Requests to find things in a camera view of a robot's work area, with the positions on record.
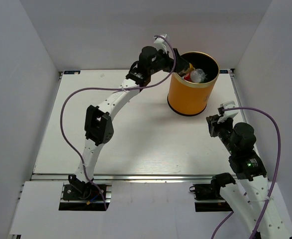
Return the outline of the yellow cap small bottle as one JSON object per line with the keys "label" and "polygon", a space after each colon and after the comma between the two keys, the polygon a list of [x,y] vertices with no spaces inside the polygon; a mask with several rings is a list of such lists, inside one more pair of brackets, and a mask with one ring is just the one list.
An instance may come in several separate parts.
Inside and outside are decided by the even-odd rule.
{"label": "yellow cap small bottle", "polygon": [[193,71],[195,68],[193,67],[193,65],[189,62],[186,63],[180,63],[177,65],[176,68],[176,73],[180,76],[183,77],[184,75],[190,73],[191,71]]}

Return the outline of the red label clear bottle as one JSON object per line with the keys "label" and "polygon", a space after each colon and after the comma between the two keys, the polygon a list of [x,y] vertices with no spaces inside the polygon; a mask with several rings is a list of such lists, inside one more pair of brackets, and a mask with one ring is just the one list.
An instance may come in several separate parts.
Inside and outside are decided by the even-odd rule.
{"label": "red label clear bottle", "polygon": [[183,79],[191,83],[202,84],[207,81],[207,74],[202,69],[195,69],[183,76]]}

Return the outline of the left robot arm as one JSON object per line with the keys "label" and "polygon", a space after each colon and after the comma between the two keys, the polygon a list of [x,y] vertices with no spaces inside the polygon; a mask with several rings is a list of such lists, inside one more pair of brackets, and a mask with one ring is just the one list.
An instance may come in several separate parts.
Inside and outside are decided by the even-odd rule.
{"label": "left robot arm", "polygon": [[121,83],[120,88],[97,106],[88,106],[85,117],[85,146],[81,155],[81,165],[76,172],[69,175],[69,183],[76,195],[85,199],[91,195],[95,165],[103,146],[114,134],[112,121],[117,113],[150,81],[151,76],[159,71],[174,72],[183,76],[193,67],[185,60],[177,49],[173,49],[174,57],[170,58],[165,50],[155,47],[142,48],[139,59],[135,61]]}

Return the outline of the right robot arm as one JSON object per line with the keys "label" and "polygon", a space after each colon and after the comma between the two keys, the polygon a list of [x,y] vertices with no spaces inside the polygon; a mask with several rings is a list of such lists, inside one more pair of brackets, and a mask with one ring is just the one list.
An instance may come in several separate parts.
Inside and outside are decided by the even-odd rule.
{"label": "right robot arm", "polygon": [[233,117],[206,118],[211,137],[218,137],[230,153],[230,173],[213,176],[211,192],[223,198],[254,239],[291,239],[275,201],[268,196],[270,185],[262,160],[254,150],[254,129],[247,123],[233,124]]}

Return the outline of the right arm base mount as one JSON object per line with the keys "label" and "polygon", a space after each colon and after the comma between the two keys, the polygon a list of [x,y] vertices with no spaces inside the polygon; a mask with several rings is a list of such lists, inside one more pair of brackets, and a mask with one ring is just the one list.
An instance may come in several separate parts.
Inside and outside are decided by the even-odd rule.
{"label": "right arm base mount", "polygon": [[232,208],[221,197],[220,189],[227,184],[235,184],[230,173],[214,175],[209,184],[193,184],[189,191],[195,196],[196,212],[232,212]]}

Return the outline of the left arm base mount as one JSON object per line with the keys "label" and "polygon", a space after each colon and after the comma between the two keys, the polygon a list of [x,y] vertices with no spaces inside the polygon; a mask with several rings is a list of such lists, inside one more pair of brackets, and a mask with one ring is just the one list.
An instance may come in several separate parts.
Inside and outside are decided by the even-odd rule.
{"label": "left arm base mount", "polygon": [[81,195],[70,184],[64,184],[59,211],[105,212],[106,208],[102,196],[96,187],[88,188],[88,191]]}

